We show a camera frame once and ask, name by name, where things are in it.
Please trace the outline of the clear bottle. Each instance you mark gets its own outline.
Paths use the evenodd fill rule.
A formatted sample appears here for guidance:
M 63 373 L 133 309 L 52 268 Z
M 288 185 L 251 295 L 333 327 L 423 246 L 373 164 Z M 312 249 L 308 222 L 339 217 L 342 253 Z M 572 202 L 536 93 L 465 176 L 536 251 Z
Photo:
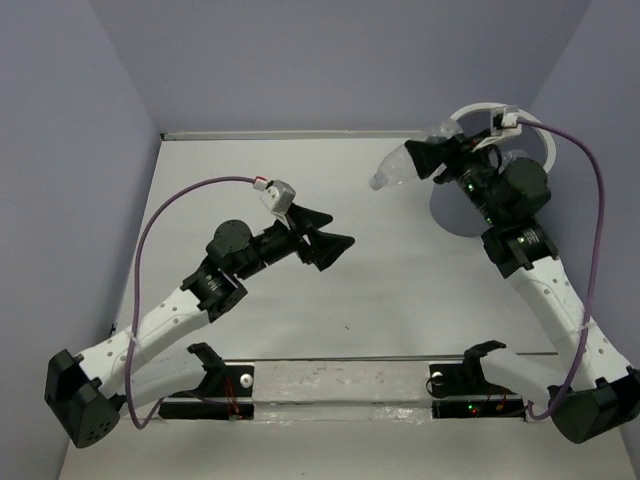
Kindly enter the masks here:
M 410 140 L 438 143 L 462 132 L 463 129 L 457 121 L 447 119 L 413 135 Z M 384 187 L 393 187 L 418 177 L 418 172 L 405 144 L 406 141 L 403 141 L 381 161 L 375 174 L 369 179 L 369 187 L 372 190 L 378 191 Z

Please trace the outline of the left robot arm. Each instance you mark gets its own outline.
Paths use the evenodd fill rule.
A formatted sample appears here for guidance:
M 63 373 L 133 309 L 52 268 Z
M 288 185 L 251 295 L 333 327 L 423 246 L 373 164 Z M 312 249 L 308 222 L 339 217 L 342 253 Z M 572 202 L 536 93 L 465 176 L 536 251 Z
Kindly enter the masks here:
M 77 354 L 63 349 L 48 361 L 44 400 L 72 444 L 87 448 L 108 435 L 124 409 L 159 407 L 178 392 L 198 396 L 215 392 L 226 368 L 204 342 L 186 349 L 196 361 L 136 382 L 137 372 L 160 364 L 160 354 L 185 336 L 229 313 L 248 291 L 244 280 L 273 264 L 296 256 L 318 271 L 332 266 L 355 240 L 329 233 L 332 216 L 291 204 L 258 234 L 239 219 L 220 224 L 205 247 L 196 270 L 147 314 L 133 308 L 129 327 Z

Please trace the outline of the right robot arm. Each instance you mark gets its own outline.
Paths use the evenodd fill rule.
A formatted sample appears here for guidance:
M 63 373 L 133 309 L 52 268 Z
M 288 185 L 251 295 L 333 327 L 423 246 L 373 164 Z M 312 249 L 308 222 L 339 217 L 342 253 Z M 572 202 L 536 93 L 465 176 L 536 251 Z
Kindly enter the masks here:
M 544 167 L 527 157 L 493 163 L 496 146 L 463 134 L 408 140 L 402 147 L 421 179 L 455 182 L 484 217 L 489 260 L 530 308 L 563 365 L 554 371 L 497 340 L 468 348 L 435 393 L 503 387 L 550 409 L 570 442 L 582 444 L 639 415 L 639 371 L 608 341 L 569 281 L 558 250 L 535 215 L 550 200 Z

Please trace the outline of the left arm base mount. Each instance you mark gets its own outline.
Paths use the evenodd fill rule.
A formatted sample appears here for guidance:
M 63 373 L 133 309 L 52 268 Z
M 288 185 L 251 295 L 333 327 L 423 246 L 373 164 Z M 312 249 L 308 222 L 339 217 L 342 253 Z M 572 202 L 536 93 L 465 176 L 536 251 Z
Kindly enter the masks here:
M 254 418 L 255 366 L 228 363 L 220 380 L 195 393 L 180 392 L 165 399 L 158 410 L 163 420 L 240 421 Z

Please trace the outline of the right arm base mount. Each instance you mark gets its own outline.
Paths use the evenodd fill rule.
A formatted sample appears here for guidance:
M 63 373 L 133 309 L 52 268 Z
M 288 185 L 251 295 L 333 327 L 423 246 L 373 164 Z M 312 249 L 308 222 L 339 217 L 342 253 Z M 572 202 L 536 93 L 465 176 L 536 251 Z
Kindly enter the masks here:
M 429 365 L 426 392 L 436 420 L 526 419 L 522 398 L 503 386 L 473 379 L 461 363 Z

